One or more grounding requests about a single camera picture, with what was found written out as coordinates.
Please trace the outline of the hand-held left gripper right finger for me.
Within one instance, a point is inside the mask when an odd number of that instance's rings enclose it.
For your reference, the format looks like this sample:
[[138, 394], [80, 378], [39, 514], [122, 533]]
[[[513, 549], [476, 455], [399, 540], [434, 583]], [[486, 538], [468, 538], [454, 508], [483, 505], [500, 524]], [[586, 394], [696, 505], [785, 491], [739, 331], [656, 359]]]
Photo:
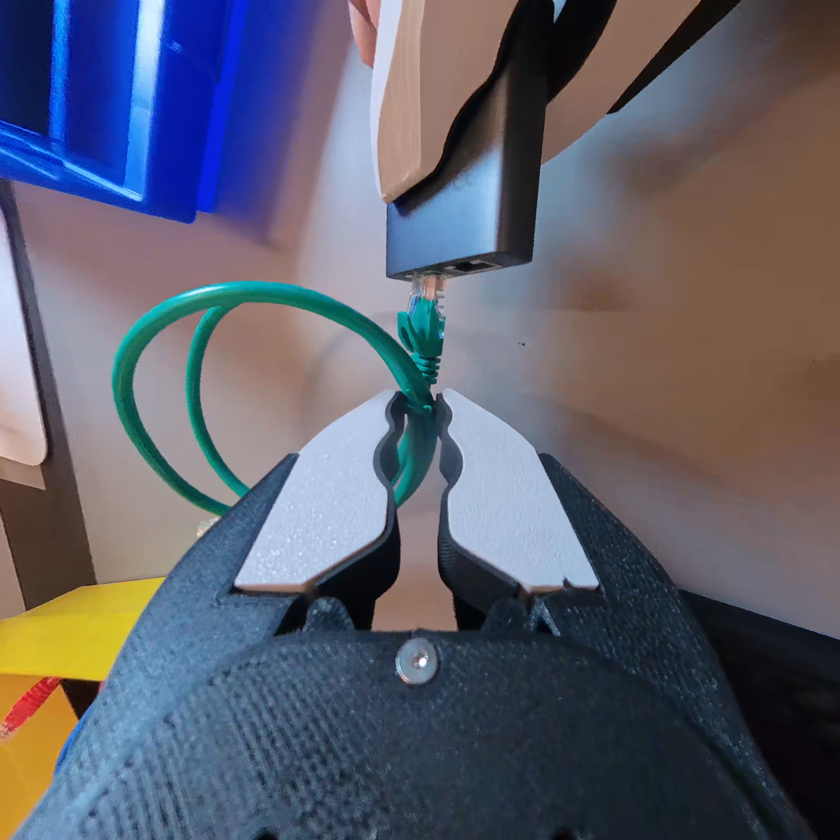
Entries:
[[457, 624], [483, 624], [499, 602], [599, 597], [601, 583], [537, 449], [454, 389], [437, 397], [437, 567]]

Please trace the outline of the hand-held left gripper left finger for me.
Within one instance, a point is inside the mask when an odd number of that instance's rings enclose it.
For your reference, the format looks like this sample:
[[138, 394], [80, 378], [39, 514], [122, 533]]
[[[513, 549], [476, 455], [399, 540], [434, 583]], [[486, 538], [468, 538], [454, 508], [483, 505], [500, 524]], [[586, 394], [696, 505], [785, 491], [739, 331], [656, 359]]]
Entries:
[[335, 598], [354, 624], [400, 570], [392, 480], [403, 399], [383, 391], [326, 426], [297, 455], [234, 588], [249, 594]]

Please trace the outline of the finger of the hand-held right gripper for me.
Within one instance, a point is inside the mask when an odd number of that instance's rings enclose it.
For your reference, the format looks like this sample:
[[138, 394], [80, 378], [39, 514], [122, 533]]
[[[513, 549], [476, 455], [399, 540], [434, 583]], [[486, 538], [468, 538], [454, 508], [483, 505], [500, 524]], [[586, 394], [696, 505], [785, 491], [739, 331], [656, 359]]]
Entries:
[[737, 1], [567, 1], [549, 39], [544, 159], [620, 111]]
[[488, 82], [516, 1], [384, 1], [371, 83], [384, 203], [429, 177], [467, 101]]

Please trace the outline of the black ethernet port box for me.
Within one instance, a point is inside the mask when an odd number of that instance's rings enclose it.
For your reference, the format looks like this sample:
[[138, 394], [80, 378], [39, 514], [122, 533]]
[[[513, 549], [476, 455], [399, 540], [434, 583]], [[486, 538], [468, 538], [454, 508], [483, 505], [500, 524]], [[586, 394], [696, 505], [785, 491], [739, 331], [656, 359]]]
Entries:
[[462, 277], [531, 261], [552, 26], [552, 2], [519, 3], [441, 162], [387, 206], [388, 277]]

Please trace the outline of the person's right hand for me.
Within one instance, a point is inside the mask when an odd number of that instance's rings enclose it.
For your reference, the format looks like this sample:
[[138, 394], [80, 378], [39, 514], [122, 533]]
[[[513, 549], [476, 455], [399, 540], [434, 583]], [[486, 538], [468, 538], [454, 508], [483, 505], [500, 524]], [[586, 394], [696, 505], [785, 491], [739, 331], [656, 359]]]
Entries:
[[353, 41], [362, 62], [373, 67], [382, 1], [349, 1], [348, 5]]

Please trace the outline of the dark brown table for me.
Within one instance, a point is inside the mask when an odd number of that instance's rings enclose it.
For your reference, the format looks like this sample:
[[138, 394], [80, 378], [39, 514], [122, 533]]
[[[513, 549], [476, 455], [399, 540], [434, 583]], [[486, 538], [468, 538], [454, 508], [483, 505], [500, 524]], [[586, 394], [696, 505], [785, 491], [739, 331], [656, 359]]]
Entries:
[[1, 204], [46, 438], [46, 457], [34, 478], [2, 479], [2, 521], [27, 611], [97, 580], [24, 226], [14, 185], [6, 178]]

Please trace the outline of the yellow plastic bin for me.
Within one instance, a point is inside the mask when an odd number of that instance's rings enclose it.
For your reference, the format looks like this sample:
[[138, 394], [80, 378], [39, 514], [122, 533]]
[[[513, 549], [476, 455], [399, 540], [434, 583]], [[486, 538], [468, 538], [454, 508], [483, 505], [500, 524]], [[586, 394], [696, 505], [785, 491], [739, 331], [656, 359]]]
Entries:
[[[1, 718], [44, 678], [101, 682], [162, 578], [82, 586], [1, 622]], [[63, 686], [1, 746], [1, 838], [12, 837], [51, 781], [77, 724]]]

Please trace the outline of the black textured fabric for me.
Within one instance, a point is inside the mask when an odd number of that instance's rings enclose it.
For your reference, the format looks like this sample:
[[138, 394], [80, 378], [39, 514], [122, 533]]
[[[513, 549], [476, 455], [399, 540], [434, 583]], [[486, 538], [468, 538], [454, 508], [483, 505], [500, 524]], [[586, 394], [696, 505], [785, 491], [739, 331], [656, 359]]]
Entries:
[[839, 838], [839, 641], [681, 591], [769, 766], [816, 837]]

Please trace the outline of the blue plastic bin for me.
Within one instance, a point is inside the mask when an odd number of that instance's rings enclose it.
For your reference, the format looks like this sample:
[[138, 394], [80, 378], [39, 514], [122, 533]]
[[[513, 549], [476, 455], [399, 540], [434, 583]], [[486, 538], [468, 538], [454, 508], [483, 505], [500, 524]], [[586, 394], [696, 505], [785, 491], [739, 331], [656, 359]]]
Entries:
[[1, 176], [211, 213], [248, 2], [2, 1]]

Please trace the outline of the white paper sheet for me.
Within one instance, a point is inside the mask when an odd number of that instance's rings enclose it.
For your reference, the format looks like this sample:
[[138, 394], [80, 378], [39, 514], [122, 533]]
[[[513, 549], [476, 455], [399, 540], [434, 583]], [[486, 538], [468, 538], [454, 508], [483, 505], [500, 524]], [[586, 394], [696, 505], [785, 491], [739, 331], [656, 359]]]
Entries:
[[1, 220], [1, 479], [44, 489], [48, 442], [23, 294]]

